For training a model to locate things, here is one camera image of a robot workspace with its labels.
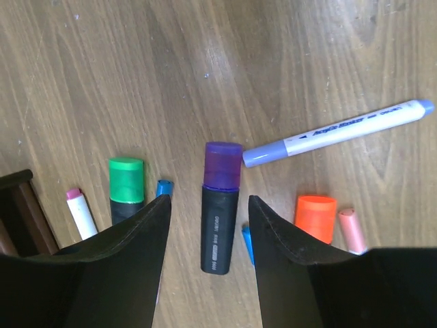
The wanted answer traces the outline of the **green capped black highlighter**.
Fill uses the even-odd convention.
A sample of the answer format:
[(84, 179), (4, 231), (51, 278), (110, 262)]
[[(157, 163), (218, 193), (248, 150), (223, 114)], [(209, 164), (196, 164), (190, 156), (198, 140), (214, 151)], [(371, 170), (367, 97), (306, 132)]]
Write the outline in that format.
[(140, 211), (145, 204), (144, 162), (130, 157), (109, 159), (110, 210), (112, 225)]

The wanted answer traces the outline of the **purple capped black highlighter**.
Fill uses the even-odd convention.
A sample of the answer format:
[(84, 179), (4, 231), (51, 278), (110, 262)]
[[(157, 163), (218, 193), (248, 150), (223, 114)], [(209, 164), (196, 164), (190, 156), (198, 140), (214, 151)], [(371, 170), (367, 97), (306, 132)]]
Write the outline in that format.
[(229, 272), (234, 242), (242, 145), (209, 141), (205, 147), (201, 197), (201, 270)]

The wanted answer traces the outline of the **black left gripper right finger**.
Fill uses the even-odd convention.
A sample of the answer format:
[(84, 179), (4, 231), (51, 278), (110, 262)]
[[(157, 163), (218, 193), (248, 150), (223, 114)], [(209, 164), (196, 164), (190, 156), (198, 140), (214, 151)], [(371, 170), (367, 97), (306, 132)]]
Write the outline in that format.
[(354, 255), (284, 220), (256, 195), (249, 225), (263, 326), (436, 326), (435, 248)]

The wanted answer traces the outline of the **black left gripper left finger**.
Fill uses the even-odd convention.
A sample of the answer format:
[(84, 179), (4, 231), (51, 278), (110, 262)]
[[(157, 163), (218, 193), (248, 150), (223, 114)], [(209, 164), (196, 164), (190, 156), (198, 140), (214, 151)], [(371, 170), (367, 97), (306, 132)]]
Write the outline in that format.
[(1, 257), (2, 327), (151, 327), (171, 218), (162, 195), (53, 255)]

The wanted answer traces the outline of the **orange capped black highlighter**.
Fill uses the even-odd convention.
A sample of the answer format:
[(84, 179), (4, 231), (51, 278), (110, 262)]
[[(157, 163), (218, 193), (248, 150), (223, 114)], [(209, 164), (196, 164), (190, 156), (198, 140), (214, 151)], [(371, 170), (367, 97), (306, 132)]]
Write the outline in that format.
[(331, 244), (333, 241), (337, 201), (323, 195), (300, 195), (294, 225), (312, 237)]

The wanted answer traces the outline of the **brown wooden desk organizer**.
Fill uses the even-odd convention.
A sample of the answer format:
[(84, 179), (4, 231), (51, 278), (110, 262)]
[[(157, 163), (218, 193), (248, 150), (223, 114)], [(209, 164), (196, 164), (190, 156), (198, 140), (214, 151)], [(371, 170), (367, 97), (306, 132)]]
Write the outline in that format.
[(1, 177), (1, 253), (7, 256), (55, 254), (60, 250), (25, 169)]

